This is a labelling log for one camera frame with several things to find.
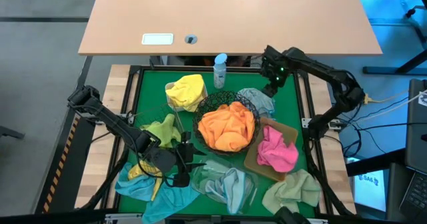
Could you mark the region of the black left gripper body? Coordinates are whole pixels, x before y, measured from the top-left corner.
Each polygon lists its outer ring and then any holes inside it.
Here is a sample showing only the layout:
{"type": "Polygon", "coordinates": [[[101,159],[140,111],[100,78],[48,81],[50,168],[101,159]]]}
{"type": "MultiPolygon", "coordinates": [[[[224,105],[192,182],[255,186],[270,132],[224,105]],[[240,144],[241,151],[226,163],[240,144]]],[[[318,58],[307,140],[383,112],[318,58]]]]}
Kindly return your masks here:
{"type": "Polygon", "coordinates": [[[189,154],[189,140],[191,139],[190,132],[183,132],[181,134],[181,142],[175,148],[177,173],[173,176],[174,187],[187,187],[189,185],[189,167],[192,161],[192,155],[189,154]]]}

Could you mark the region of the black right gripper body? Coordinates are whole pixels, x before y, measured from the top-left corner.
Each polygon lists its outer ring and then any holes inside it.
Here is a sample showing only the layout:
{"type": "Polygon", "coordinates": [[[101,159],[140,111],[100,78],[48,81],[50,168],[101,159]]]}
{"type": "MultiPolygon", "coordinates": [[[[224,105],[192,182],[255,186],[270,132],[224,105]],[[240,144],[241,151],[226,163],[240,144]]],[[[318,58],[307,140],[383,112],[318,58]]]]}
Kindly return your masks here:
{"type": "Polygon", "coordinates": [[[284,86],[291,71],[282,53],[268,45],[262,53],[260,73],[263,77],[267,78],[272,85],[284,86]]]}

